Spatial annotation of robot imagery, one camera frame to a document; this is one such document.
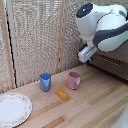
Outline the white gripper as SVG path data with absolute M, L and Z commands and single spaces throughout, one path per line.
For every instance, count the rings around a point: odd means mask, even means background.
M 93 62 L 93 57 L 91 57 L 97 51 L 96 47 L 89 47 L 84 44 L 78 51 L 77 55 L 81 62 L 85 63 L 90 59 L 90 62 Z

